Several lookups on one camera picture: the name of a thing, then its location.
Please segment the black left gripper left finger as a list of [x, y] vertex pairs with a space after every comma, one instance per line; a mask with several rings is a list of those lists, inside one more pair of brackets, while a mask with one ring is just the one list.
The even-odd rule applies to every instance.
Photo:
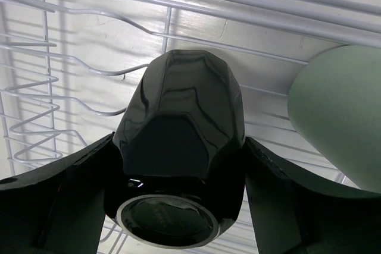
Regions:
[[118, 162], [112, 138], [1, 180], [1, 253], [97, 252]]

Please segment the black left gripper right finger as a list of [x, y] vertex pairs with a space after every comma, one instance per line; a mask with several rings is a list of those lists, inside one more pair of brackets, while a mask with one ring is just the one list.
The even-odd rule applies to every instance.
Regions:
[[380, 194], [320, 177], [250, 137], [243, 149], [259, 253], [380, 253]]

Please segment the light green plastic cup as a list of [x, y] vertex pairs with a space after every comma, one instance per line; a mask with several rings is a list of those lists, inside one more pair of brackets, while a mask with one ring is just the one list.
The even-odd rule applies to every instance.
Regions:
[[380, 49], [318, 54], [288, 94], [293, 128], [359, 188], [380, 192]]

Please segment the black mug cream interior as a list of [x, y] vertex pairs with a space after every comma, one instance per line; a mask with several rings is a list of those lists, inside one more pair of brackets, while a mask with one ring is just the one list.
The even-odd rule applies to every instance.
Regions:
[[166, 52], [148, 65], [114, 133], [106, 214], [151, 246], [205, 246], [239, 216], [244, 142], [228, 64], [203, 50]]

